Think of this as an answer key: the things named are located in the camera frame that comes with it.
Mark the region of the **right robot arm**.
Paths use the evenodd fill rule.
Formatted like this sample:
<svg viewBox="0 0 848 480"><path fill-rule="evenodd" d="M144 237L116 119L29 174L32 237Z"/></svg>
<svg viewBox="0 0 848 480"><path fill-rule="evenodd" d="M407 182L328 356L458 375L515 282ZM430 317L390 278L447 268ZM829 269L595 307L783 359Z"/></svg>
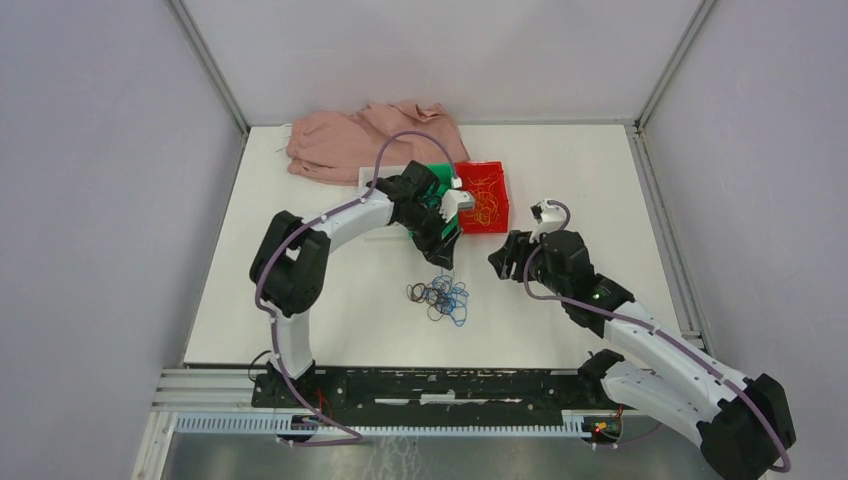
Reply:
<svg viewBox="0 0 848 480"><path fill-rule="evenodd" d="M575 324L619 347L582 365L577 392L585 405L635 408L689 440L724 479L790 470L797 437L783 386L731 368L662 327L630 291L596 272L579 233L533 240L513 230L488 262L501 280L546 287Z"/></svg>

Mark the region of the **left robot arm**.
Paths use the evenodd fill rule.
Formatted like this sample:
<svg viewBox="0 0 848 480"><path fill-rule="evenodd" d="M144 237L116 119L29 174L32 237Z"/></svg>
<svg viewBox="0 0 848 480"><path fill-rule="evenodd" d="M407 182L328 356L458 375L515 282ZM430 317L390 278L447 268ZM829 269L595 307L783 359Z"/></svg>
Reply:
<svg viewBox="0 0 848 480"><path fill-rule="evenodd" d="M314 363L309 313L335 250L372 230L400 225L426 262L450 270L461 234L458 216L474 206L459 177L442 190L430 168L412 161L398 175L374 177L357 197L325 212L311 217L277 213L249 277L256 286L256 306L270 316L272 363L281 373L279 397L294 407L313 397L315 382L306 373Z"/></svg>

